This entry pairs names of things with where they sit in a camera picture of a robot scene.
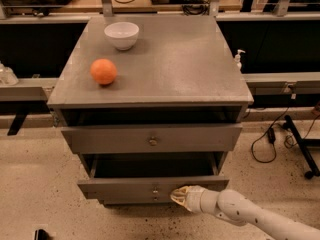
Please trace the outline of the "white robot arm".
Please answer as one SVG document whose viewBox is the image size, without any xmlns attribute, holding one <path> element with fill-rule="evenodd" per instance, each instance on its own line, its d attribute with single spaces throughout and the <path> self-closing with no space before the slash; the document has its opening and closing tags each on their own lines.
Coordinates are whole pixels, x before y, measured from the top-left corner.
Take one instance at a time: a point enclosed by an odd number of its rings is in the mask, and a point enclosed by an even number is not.
<svg viewBox="0 0 320 240">
<path fill-rule="evenodd" d="M 193 213 L 206 213 L 234 225 L 250 223 L 275 240 L 320 240 L 320 230 L 263 209 L 237 191 L 183 186 L 170 198 Z"/>
</svg>

